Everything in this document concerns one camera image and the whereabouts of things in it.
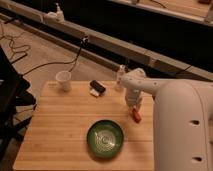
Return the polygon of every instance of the green bowl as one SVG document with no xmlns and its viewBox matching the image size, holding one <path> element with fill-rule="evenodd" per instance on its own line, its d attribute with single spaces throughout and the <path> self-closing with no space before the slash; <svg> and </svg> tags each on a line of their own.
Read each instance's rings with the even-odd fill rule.
<svg viewBox="0 0 213 171">
<path fill-rule="evenodd" d="M 94 123 L 87 133 L 87 143 L 92 153 L 99 158 L 112 158 L 122 147 L 123 131 L 110 120 Z"/>
</svg>

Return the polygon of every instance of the red object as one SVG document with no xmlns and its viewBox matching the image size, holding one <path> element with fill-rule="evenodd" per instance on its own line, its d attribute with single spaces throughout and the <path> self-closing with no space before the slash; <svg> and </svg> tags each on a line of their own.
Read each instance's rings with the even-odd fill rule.
<svg viewBox="0 0 213 171">
<path fill-rule="evenodd" d="M 139 123 L 141 121 L 141 116 L 135 108 L 133 108 L 132 110 L 132 116 L 136 123 Z"/>
</svg>

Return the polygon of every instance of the white container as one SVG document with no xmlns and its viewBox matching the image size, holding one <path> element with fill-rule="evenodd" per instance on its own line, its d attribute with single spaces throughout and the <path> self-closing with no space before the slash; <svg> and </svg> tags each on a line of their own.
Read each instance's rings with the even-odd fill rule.
<svg viewBox="0 0 213 171">
<path fill-rule="evenodd" d="M 58 3 L 56 3 L 56 6 L 57 6 L 57 12 L 56 12 L 56 14 L 57 14 L 57 20 L 59 22 L 64 22 L 64 13 L 61 10 L 61 8 L 60 8 L 60 6 L 59 6 Z"/>
<path fill-rule="evenodd" d="M 60 71 L 55 76 L 56 81 L 59 83 L 63 91 L 70 91 L 71 89 L 71 72 L 69 71 Z"/>
<path fill-rule="evenodd" d="M 117 78 L 116 78 L 116 86 L 115 90 L 123 91 L 124 87 L 121 85 L 121 77 L 126 73 L 125 66 L 120 65 L 119 70 L 117 71 Z"/>
</svg>

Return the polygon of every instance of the black object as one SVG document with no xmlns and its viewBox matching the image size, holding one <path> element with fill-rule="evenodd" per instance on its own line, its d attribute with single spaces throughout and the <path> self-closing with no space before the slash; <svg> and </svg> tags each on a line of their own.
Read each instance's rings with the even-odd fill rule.
<svg viewBox="0 0 213 171">
<path fill-rule="evenodd" d="M 13 68 L 3 49 L 0 46 L 0 80 L 4 80 L 0 85 L 0 161 L 2 160 L 7 146 L 12 138 L 18 141 L 23 140 L 19 130 L 26 127 L 31 117 L 13 123 L 16 114 L 16 106 L 34 105 L 36 99 L 27 92 L 30 83 Z"/>
<path fill-rule="evenodd" d="M 102 86 L 100 83 L 98 83 L 96 80 L 91 81 L 90 86 L 99 93 L 104 93 L 106 91 L 106 88 Z"/>
</svg>

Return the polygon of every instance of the bottle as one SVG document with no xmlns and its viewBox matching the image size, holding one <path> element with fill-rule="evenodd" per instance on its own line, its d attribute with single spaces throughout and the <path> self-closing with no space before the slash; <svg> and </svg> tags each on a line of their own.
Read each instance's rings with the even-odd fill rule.
<svg viewBox="0 0 213 171">
<path fill-rule="evenodd" d="M 123 86 L 121 85 L 121 77 L 126 73 L 125 71 L 125 66 L 124 65 L 120 65 L 119 69 L 117 71 L 117 78 L 116 78 L 116 86 L 115 86 L 115 90 L 117 91 L 123 91 Z"/>
<path fill-rule="evenodd" d="M 64 13 L 63 13 L 63 11 L 61 10 L 59 4 L 58 4 L 58 3 L 55 3 L 55 4 L 56 4 L 56 6 L 57 6 L 57 12 L 56 12 L 56 14 L 57 14 L 57 20 L 58 20 L 59 22 L 64 22 Z"/>
</svg>

